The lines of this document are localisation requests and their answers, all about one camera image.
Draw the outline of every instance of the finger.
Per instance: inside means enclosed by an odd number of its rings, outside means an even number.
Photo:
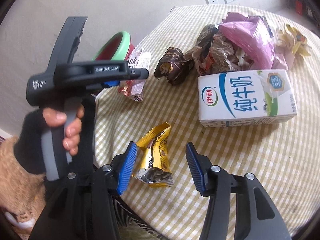
[[[66,150],[71,150],[72,148],[76,147],[80,142],[80,135],[75,135],[71,138],[64,138],[63,139],[63,147]]]
[[[71,156],[75,156],[78,153],[78,146],[72,148],[69,153]]]
[[[57,127],[63,125],[67,120],[67,115],[65,113],[58,112],[51,108],[45,108],[42,111],[42,115],[45,122],[50,127]]]
[[[66,137],[71,138],[81,132],[81,120],[79,118],[74,119],[71,124],[66,128]]]
[[[79,117],[80,119],[84,116],[84,106],[81,105],[78,109],[78,112],[77,112],[77,117]]]

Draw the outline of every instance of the tablecloth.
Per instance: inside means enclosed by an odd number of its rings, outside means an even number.
[[[198,121],[197,73],[171,86],[153,76],[168,47],[183,52],[192,48],[201,29],[220,23],[229,11],[265,15],[276,36],[276,27],[297,27],[312,46],[312,56],[296,61],[288,71],[298,105],[298,115],[286,123],[229,128],[204,128]],[[186,143],[213,164],[236,175],[252,172],[277,206],[291,234],[303,226],[320,206],[320,40],[307,28],[279,15],[228,5],[174,8],[137,49],[152,53],[144,101],[134,102],[104,90],[97,99],[95,154],[100,165],[125,151],[152,127],[168,122],[168,156],[175,183],[171,188],[149,188],[131,178],[122,199],[147,223],[172,240],[198,239],[209,198],[196,191],[185,158]],[[137,162],[142,156],[138,152]],[[231,197],[227,239],[233,239],[236,198]]]

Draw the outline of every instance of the silver bolt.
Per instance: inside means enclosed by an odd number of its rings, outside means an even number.
[[[111,170],[112,170],[112,167],[111,167],[110,165],[104,165],[104,166],[102,167],[102,170],[105,171],[105,172],[111,171]]]
[[[68,174],[68,179],[74,179],[76,177],[76,174],[74,172],[70,172]]]
[[[219,171],[221,171],[220,167],[217,166],[217,165],[211,166],[211,170],[214,171],[214,172],[219,172]]]
[[[246,177],[251,180],[254,179],[254,175],[252,173],[247,173]]]

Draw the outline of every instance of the blue hexagon badge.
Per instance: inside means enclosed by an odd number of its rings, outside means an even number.
[[[279,73],[269,73],[268,82],[271,84],[274,91],[283,91],[284,79]]]

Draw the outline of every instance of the white milk carton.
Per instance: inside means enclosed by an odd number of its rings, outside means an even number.
[[[287,122],[297,105],[286,70],[247,70],[201,76],[199,121],[204,127]]]

